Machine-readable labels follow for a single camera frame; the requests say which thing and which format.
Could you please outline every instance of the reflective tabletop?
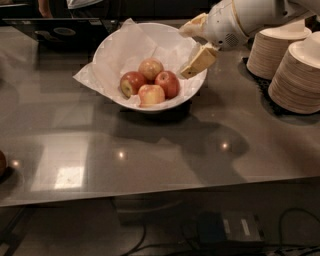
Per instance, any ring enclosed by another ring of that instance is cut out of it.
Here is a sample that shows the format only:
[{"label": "reflective tabletop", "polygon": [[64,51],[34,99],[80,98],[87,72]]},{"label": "reflective tabletop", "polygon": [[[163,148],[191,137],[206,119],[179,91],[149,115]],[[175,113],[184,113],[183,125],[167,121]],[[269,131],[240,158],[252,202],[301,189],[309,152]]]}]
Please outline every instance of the reflective tabletop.
[{"label": "reflective tabletop", "polygon": [[277,116],[243,63],[220,52],[176,109],[125,109],[73,79],[92,51],[57,51],[0,27],[0,205],[320,175],[320,114]]}]

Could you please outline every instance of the stack of plates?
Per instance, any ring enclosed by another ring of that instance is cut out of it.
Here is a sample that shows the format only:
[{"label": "stack of plates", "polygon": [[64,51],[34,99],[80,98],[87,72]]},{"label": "stack of plates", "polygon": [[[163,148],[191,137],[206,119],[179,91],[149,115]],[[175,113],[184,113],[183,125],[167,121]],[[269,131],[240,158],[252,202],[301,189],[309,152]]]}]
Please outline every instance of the stack of plates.
[{"label": "stack of plates", "polygon": [[320,32],[289,46],[268,93],[275,103],[292,112],[320,111]]},{"label": "stack of plates", "polygon": [[247,68],[258,77],[272,80],[289,45],[311,33],[304,21],[262,30],[255,36]]}]

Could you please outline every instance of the table surface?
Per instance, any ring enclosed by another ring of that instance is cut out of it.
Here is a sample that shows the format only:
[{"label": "table surface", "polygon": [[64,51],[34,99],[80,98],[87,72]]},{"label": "table surface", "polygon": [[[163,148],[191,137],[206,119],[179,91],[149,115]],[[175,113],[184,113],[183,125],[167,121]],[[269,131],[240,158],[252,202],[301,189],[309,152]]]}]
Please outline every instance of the table surface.
[{"label": "table surface", "polygon": [[146,115],[72,78],[92,53],[0,27],[0,205],[319,176],[320,115],[274,115],[249,53],[220,52],[189,102]]}]

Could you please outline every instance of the black object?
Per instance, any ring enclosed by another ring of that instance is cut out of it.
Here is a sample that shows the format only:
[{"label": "black object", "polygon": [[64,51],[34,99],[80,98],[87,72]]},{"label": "black object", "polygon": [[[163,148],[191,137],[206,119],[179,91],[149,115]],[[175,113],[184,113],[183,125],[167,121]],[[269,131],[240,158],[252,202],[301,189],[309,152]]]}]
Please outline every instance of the black object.
[{"label": "black object", "polygon": [[118,28],[118,21],[98,18],[11,18],[3,21],[39,43],[54,48],[97,47]]}]

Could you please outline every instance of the red apple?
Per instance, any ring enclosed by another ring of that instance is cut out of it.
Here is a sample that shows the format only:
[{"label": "red apple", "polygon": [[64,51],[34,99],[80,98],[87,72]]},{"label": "red apple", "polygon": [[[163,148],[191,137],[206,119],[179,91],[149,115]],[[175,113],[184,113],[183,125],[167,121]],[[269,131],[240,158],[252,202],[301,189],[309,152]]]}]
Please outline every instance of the red apple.
[{"label": "red apple", "polygon": [[138,94],[140,87],[147,83],[147,79],[137,71],[129,71],[120,79],[120,88],[124,95],[130,98]]},{"label": "red apple", "polygon": [[162,87],[157,84],[145,84],[141,86],[138,95],[141,101],[141,108],[151,107],[155,104],[164,102],[166,99]]},{"label": "red apple", "polygon": [[142,73],[149,81],[154,81],[156,76],[163,70],[164,68],[161,61],[152,57],[144,59],[138,68],[138,71]]},{"label": "red apple", "polygon": [[168,70],[160,72],[154,83],[163,88],[167,99],[176,97],[180,91],[179,79],[173,72]]}]

